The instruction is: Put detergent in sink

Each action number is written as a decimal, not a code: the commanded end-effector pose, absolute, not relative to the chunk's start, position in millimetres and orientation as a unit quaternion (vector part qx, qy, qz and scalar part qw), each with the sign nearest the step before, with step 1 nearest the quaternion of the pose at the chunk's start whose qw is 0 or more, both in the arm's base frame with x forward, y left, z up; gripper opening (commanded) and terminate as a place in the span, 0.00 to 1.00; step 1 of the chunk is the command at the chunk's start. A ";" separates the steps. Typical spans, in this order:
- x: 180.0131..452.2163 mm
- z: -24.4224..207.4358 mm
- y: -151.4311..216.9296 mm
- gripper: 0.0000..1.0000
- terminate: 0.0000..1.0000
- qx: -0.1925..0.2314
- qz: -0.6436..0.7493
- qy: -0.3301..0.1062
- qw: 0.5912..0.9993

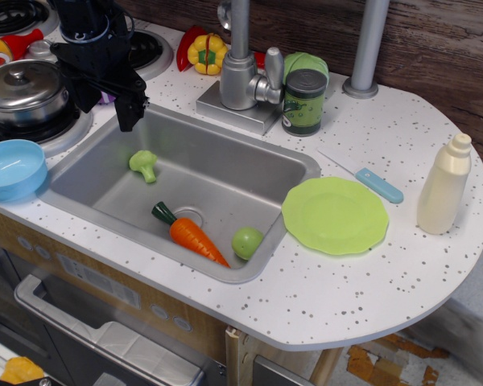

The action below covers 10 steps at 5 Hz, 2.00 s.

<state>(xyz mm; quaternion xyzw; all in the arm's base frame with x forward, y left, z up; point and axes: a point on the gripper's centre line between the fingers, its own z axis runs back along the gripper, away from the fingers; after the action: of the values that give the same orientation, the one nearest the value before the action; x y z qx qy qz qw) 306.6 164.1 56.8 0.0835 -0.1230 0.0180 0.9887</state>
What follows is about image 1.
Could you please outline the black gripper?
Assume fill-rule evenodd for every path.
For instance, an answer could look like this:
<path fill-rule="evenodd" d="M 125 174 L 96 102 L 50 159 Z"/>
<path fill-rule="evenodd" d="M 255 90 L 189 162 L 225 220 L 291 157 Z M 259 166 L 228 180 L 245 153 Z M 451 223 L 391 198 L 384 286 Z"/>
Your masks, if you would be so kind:
<path fill-rule="evenodd" d="M 113 95 L 122 132 L 132 131 L 149 105 L 145 81 L 130 64 L 131 36 L 130 32 L 105 32 L 93 39 L 67 37 L 51 47 L 75 105 L 89 113 L 101 99 L 101 92 Z"/>

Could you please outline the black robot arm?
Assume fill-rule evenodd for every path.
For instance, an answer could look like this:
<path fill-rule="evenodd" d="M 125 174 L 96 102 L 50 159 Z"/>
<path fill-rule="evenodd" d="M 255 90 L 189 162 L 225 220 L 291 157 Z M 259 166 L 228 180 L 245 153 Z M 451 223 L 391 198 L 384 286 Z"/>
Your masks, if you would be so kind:
<path fill-rule="evenodd" d="M 119 128 L 130 132 L 143 118 L 146 83 L 130 64 L 134 28 L 114 1 L 51 1 L 62 43 L 54 43 L 61 80 L 75 105 L 89 112 L 103 94 L 114 98 Z"/>

